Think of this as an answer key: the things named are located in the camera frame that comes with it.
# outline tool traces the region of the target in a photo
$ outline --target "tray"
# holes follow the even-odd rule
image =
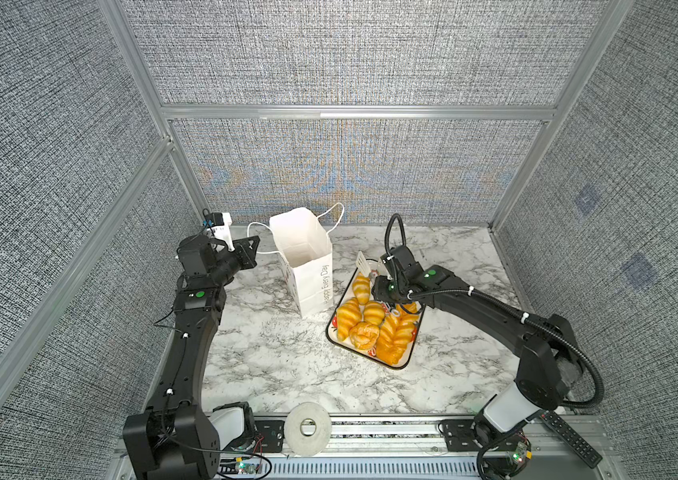
[[[389,365],[386,362],[383,362],[382,360],[379,360],[374,356],[375,353],[375,347],[371,348],[371,350],[364,351],[364,350],[357,350],[355,348],[355,345],[352,344],[349,338],[345,339],[343,342],[340,342],[339,339],[337,338],[337,329],[336,329],[336,314],[337,314],[337,308],[339,308],[344,302],[355,296],[355,293],[352,291],[352,283],[355,281],[357,278],[358,271],[357,268],[355,269],[355,272],[352,274],[352,278],[350,278],[349,283],[347,283],[347,288],[344,289],[344,294],[342,294],[342,297],[339,299],[339,303],[334,307],[334,311],[331,313],[331,317],[329,317],[328,324],[326,325],[326,338],[328,338],[328,341],[333,343],[336,346],[340,346],[341,348],[345,350],[349,350],[353,353],[356,353],[360,356],[363,356],[369,360],[373,360],[376,363],[379,363],[381,365],[384,365],[388,369],[393,369],[393,370],[401,370],[406,368],[408,365],[408,362],[411,360],[411,354],[413,353],[413,347],[417,344],[417,338],[419,338],[419,329],[421,328],[422,320],[424,319],[424,310],[427,309],[426,306],[422,305],[419,303],[419,320],[416,321],[416,326],[417,328],[413,331],[413,340],[411,340],[408,343],[408,347],[406,348],[406,351],[403,353],[403,356],[401,357],[401,360],[396,363],[395,365]]]

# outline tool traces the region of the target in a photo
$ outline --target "aluminum frame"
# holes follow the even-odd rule
[[[565,123],[565,118],[573,109],[578,96],[584,90],[584,86],[605,53],[605,49],[608,48],[614,35],[616,35],[616,32],[622,25],[624,17],[632,9],[633,3],[634,0],[611,0],[606,7],[603,16],[595,27],[589,42],[587,42],[587,46],[584,48],[560,94],[556,105],[555,118],[542,126],[531,150],[528,151],[526,159],[520,164],[520,168],[518,168],[515,176],[509,182],[507,190],[499,201],[499,205],[490,222],[491,228],[494,231],[501,230],[504,220],[509,216],[509,212],[512,211],[520,194],[525,190],[533,173],[547,153],[547,149],[549,149],[555,140],[560,128]]]
[[[126,215],[133,209],[150,178],[158,170],[161,160],[168,153],[170,145],[171,141],[166,137],[152,148],[145,162],[123,187],[120,196],[94,227],[56,283],[0,356],[0,409],[88,278]]]
[[[256,420],[285,420],[286,413],[256,415]],[[408,465],[431,462],[472,462],[477,452],[448,452],[442,434],[437,430],[441,420],[471,420],[472,416],[432,414],[331,414],[331,440],[325,449],[314,457],[295,457],[294,452],[284,444],[282,453],[267,454],[273,462],[274,478],[368,478],[377,475],[351,475],[364,472],[342,472],[338,475],[333,468],[341,464],[366,464],[379,462],[404,462]],[[603,424],[597,416],[565,416],[565,420],[587,442],[598,449],[603,460],[597,467],[597,474],[603,480],[627,480],[622,459],[614,450],[611,440],[606,436]],[[578,459],[569,447],[550,432],[543,424],[535,422],[524,428],[526,436],[533,442],[533,455],[542,458]],[[488,452],[486,456],[504,456],[505,452]],[[133,478],[130,460],[123,441],[119,443],[113,454],[113,462],[105,476],[106,480],[126,480]],[[302,466],[322,464],[323,469],[305,471]],[[425,475],[395,475],[395,478],[416,477],[432,478]],[[435,474],[435,478],[449,478]],[[462,472],[454,478],[476,477],[474,472]]]
[[[118,0],[97,0],[97,3],[107,24],[110,26],[110,31],[113,33],[115,42],[123,54],[123,60],[126,61],[131,71],[136,87],[142,94],[142,100],[144,100],[147,110],[150,112],[152,121],[155,123],[161,136],[169,135],[171,139],[175,140],[175,136],[171,135],[170,122],[161,115],[161,100],[158,88],[155,82],[152,81],[152,75],[150,75],[150,70],[147,68],[144,55],[142,55],[142,52],[136,45],[136,37],[126,18],[126,12]],[[195,214],[199,220],[203,220],[201,212],[204,208],[209,208],[209,203],[203,194],[198,178],[192,173],[192,168],[187,161],[187,157],[184,155],[184,150],[181,148],[172,149],[171,161],[174,163],[174,168],[179,176],[181,185],[185,187],[187,197],[195,208]]]
[[[413,118],[442,120],[552,120],[554,107],[527,105],[221,105],[164,104],[164,119],[258,118],[330,120],[354,118]]]

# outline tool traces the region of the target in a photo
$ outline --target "black cable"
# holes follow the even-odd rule
[[[515,472],[512,472],[509,474],[510,477],[514,477],[518,475],[520,472],[526,469],[526,466],[531,462],[530,458],[526,458],[526,460],[523,462],[521,466],[518,467],[518,469]]]
[[[217,475],[223,475],[223,474],[229,474],[229,475],[235,475],[238,473],[237,470],[235,470],[235,467],[227,466],[227,465],[220,465],[219,470],[216,472]]]
[[[489,442],[487,445],[481,447],[478,450],[478,456],[476,457],[475,462],[478,467],[478,476],[482,480],[490,480],[490,478],[486,476],[486,472],[483,470],[483,456],[486,455],[486,452],[488,452],[488,450],[490,450],[491,448],[496,447],[499,443],[504,442],[505,440],[507,440],[507,438],[515,435],[517,432],[523,430],[523,427],[526,426],[526,423],[527,423],[526,420],[521,420],[514,427],[510,428],[507,432],[505,432],[504,435],[494,438],[493,442]]]
[[[408,313],[409,315],[419,315],[419,314],[416,313],[416,312],[409,312],[408,310],[406,310],[406,307],[403,306],[402,303],[398,303],[397,305],[402,309],[403,312]]]
[[[179,366],[181,366],[181,363],[184,361],[184,359],[185,359],[185,351],[183,350],[181,352],[181,360],[179,361]],[[174,380],[171,382],[171,386],[174,386],[175,381],[176,381],[176,374],[174,375]],[[166,404],[163,406],[163,413],[160,417],[161,432],[164,436],[166,436],[166,438],[168,438],[171,442],[174,442],[176,445],[178,445],[180,447],[189,448],[190,450],[195,450],[196,452],[208,452],[208,453],[219,453],[219,454],[234,453],[234,452],[225,452],[224,450],[214,450],[212,448],[193,447],[193,446],[187,445],[184,442],[180,442],[179,440],[177,440],[173,436],[170,436],[168,431],[166,430],[166,415],[168,415],[169,398],[170,398],[170,396],[166,395]],[[258,453],[254,453],[254,452],[247,453],[246,455],[252,456],[252,457],[259,457],[262,460],[264,460],[265,462],[267,462],[267,464],[270,467],[270,468],[267,469],[267,473],[265,475],[262,475],[260,477],[254,477],[251,480],[262,480],[267,475],[270,475],[270,472],[272,472],[272,462],[270,462],[269,458],[267,458],[266,456],[260,455]],[[229,478],[230,480],[235,480],[233,477],[228,477],[227,475],[225,475],[221,472],[217,472],[216,474],[223,477],[223,478]]]
[[[574,345],[572,345],[566,339],[564,339],[561,335],[559,335],[555,330],[548,328],[547,326],[542,325],[541,323],[537,323],[535,320],[531,320],[529,318],[526,319],[526,323],[536,328],[537,330],[545,332],[547,335],[561,342],[569,350],[574,352],[574,354],[576,354],[579,357],[582,363],[584,363],[584,366],[589,371],[590,376],[592,376],[592,382],[594,383],[594,393],[592,394],[592,398],[590,398],[589,400],[585,400],[583,402],[563,400],[562,402],[560,402],[560,405],[568,408],[592,408],[594,406],[597,406],[603,400],[605,384],[603,383],[603,377],[600,376],[600,372],[598,371],[598,368],[594,366],[592,360],[590,360],[581,350],[576,348]]]
[[[204,226],[203,228],[201,228],[201,230],[200,230],[199,233],[197,233],[197,234],[191,236],[187,241],[184,241],[184,240],[183,240],[183,241],[179,244],[179,246],[176,247],[176,254],[179,255],[179,249],[181,248],[182,245],[184,245],[184,244],[189,244],[189,243],[192,242],[194,239],[198,238],[200,235],[205,234],[205,232],[206,232],[207,230],[210,231],[210,230],[211,230],[211,227],[210,227],[210,226]]]
[[[175,332],[184,333],[184,332],[181,331],[180,329],[174,328],[173,326],[169,326],[169,325],[159,325],[159,323],[161,323],[163,320],[169,318],[169,316],[170,316],[172,313],[174,313],[174,312],[175,312],[174,310],[171,310],[170,312],[166,313],[166,316],[164,316],[164,317],[161,318],[160,320],[156,320],[156,321],[152,322],[152,326],[157,326],[158,328],[169,329],[169,330],[174,330]]]
[[[390,254],[390,233],[392,233],[392,225],[397,220],[398,229],[401,231],[401,239],[403,241],[403,246],[406,245],[406,230],[403,228],[403,218],[400,214],[392,214],[390,221],[387,223],[387,229],[384,231],[384,249],[387,251],[387,255]]]

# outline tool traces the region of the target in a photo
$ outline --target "white paper bag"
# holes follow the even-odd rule
[[[339,220],[326,232],[318,219],[337,205],[341,205]],[[328,234],[343,216],[344,205],[337,203],[318,216],[300,207],[270,217],[277,250],[260,253],[280,254],[281,271],[302,317],[334,306],[334,247]]]

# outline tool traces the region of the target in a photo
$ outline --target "paper bag handle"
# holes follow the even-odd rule
[[[344,204],[343,204],[342,202],[336,202],[336,203],[334,204],[334,206],[337,206],[337,205],[341,205],[341,214],[339,214],[339,220],[337,220],[337,222],[335,223],[334,228],[336,228],[337,226],[339,226],[339,222],[341,222],[341,218],[344,216]],[[334,206],[332,206],[331,208],[329,208],[328,210],[326,210],[326,211],[323,212],[322,214],[318,215],[317,218],[320,218],[320,217],[324,216],[325,214],[327,214],[328,212],[332,211],[332,210],[334,209]],[[329,230],[328,232],[326,232],[326,235],[328,235],[328,234],[330,234],[331,232],[333,232],[333,231],[334,231],[334,228],[331,228],[331,230]]]
[[[245,235],[246,236],[251,236],[251,225],[262,225],[267,230],[270,230],[270,233],[272,233],[272,228],[270,228],[267,225],[264,225],[262,222],[251,222],[250,224],[248,224],[248,226],[245,229]],[[283,260],[286,260],[286,265],[288,264],[288,259],[286,259],[286,255],[284,255],[283,252],[281,252],[280,250],[273,250],[272,252],[257,252],[257,254],[262,254],[262,255],[280,254],[283,257]]]

